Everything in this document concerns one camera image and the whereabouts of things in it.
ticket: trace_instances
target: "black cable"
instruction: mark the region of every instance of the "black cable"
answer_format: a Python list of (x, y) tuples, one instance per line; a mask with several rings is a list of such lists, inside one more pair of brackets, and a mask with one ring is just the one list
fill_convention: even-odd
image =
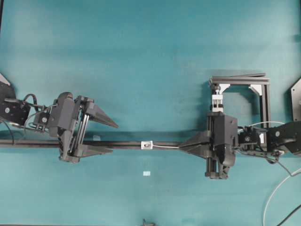
[(284, 218), (277, 226), (282, 225), (284, 222), (286, 222), (287, 219), (289, 219), (298, 209), (301, 208), (301, 204), (297, 206), (289, 215), (287, 215), (286, 218)]
[[(24, 97), (23, 102), (26, 103), (26, 100), (27, 100), (29, 97), (32, 97), (32, 100), (33, 100), (33, 104), (34, 104), (34, 105), (37, 105), (37, 104), (38, 104), (36, 95), (34, 95), (34, 94), (32, 94), (32, 93), (27, 94), (27, 95)], [(39, 111), (39, 108), (36, 107), (36, 106), (34, 107), (34, 109), (36, 110), (36, 112)]]
[(1, 119), (0, 119), (0, 121), (1, 121), (2, 123), (4, 123), (4, 124), (6, 125), (6, 127), (8, 128), (9, 133), (10, 133), (11, 138), (12, 138), (12, 143), (13, 143), (13, 145), (14, 145), (14, 144), (15, 144), (15, 138), (14, 138), (13, 132), (11, 131), (11, 129), (10, 129), (10, 127), (8, 126), (8, 124), (6, 123), (6, 121), (1, 120)]

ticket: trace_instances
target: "white bracket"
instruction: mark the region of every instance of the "white bracket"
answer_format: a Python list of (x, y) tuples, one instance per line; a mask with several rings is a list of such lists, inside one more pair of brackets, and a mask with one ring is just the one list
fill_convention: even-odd
[(262, 96), (262, 85), (250, 85), (249, 89), (251, 89), (254, 93), (256, 93), (259, 96)]
[(141, 141), (141, 150), (152, 150), (154, 144), (152, 140), (150, 141)]
[(220, 86), (220, 90), (219, 90), (219, 94), (222, 94), (227, 88), (230, 87), (230, 84), (219, 84)]

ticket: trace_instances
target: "metal frame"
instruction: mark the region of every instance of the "metal frame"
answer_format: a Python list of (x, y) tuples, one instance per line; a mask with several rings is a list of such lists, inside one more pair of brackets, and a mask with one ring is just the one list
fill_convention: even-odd
[[(106, 147), (110, 149), (140, 149), (141, 141), (83, 141), (85, 145), (92, 145), (98, 147)], [(180, 142), (154, 142), (154, 145), (166, 146), (156, 147), (152, 150), (179, 150), (174, 148), (178, 146)], [(0, 147), (15, 147), (15, 148), (58, 148), (59, 141), (57, 140), (20, 140), (16, 144), (12, 144), (11, 139), (0, 139)]]
[[(219, 94), (221, 95), (231, 85), (248, 85), (259, 96), (261, 121), (270, 121), (269, 78), (265, 77), (265, 75), (265, 73), (257, 73), (230, 77), (213, 76), (210, 80), (212, 95), (217, 92), (216, 87), (225, 87), (225, 89), (220, 90)], [(263, 123), (261, 126), (268, 128), (270, 123)]]

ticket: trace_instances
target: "metal plate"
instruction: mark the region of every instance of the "metal plate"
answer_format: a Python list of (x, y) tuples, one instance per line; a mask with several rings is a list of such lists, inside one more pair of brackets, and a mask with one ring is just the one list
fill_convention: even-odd
[(301, 79), (291, 88), (293, 121), (301, 121)]

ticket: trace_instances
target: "small white object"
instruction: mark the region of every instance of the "small white object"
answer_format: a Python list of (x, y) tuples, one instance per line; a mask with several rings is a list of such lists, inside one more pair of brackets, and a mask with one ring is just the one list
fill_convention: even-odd
[(141, 150), (152, 150), (154, 144), (152, 140), (150, 141), (141, 141)]
[(93, 135), (93, 140), (94, 141), (101, 141), (100, 136), (98, 136), (98, 135)]
[(151, 172), (150, 171), (143, 171), (143, 176), (144, 177), (150, 177), (151, 176)]
[(211, 95), (211, 104), (212, 104), (212, 112), (223, 112), (223, 108), (218, 107), (219, 105), (222, 105), (222, 95), (219, 94)]
[(260, 143), (261, 143), (261, 144), (264, 144), (264, 134), (263, 134), (263, 133), (261, 133), (261, 134), (259, 135), (259, 138), (260, 138)]
[(218, 94), (222, 94), (227, 88), (230, 87), (230, 85), (231, 84), (219, 84), (221, 89), (219, 90)]
[(257, 95), (262, 96), (262, 85), (250, 85), (249, 89), (253, 90)]

